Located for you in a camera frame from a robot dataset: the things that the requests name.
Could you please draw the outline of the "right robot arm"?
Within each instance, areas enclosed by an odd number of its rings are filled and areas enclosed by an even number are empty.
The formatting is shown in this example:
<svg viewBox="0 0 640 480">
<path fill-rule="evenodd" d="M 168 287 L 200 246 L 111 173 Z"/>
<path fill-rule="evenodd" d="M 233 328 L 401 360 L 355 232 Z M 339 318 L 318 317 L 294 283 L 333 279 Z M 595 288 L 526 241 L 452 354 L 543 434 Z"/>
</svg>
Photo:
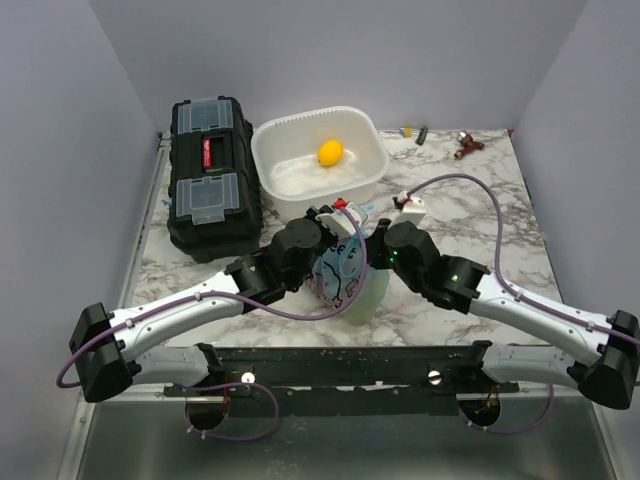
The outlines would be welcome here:
<svg viewBox="0 0 640 480">
<path fill-rule="evenodd" d="M 524 380 L 573 388 L 611 409 L 631 406 L 639 373 L 639 320 L 633 314 L 579 311 L 519 289 L 477 262 L 441 254 L 411 222 L 380 220 L 366 245 L 370 267 L 393 271 L 436 307 L 495 320 L 540 340 L 538 346 L 491 345 L 483 357 L 464 362 L 459 371 L 467 389 Z"/>
</svg>

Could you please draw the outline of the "blue printed plastic bag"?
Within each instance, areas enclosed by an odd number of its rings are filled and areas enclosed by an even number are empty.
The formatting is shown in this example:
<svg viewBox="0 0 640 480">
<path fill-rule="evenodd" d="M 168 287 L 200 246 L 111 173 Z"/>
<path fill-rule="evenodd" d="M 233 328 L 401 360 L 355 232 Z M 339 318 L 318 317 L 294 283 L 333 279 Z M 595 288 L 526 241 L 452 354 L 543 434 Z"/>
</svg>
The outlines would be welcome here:
<svg viewBox="0 0 640 480">
<path fill-rule="evenodd" d="M 387 270 L 375 270 L 366 264 L 364 225 L 356 228 L 354 236 L 338 239 L 337 245 L 316 261 L 307 278 L 307 287 L 325 307 L 314 316 L 316 321 L 337 317 L 352 325 L 364 325 L 376 313 L 390 275 Z"/>
</svg>

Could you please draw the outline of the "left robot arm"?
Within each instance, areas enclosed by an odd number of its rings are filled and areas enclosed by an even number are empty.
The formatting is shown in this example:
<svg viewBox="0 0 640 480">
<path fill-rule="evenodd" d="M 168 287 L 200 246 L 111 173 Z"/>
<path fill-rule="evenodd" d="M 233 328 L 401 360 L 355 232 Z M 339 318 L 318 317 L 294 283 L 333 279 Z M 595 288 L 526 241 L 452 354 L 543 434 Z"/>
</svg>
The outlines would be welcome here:
<svg viewBox="0 0 640 480">
<path fill-rule="evenodd" d="M 65 367 L 75 369 L 74 384 L 87 402 L 111 399 L 142 376 L 144 354 L 201 325 L 269 310 L 298 291 L 316 260 L 356 230 L 344 209 L 310 208 L 277 231 L 268 245 L 189 289 L 133 309 L 89 305 L 69 340 L 71 358 Z"/>
</svg>

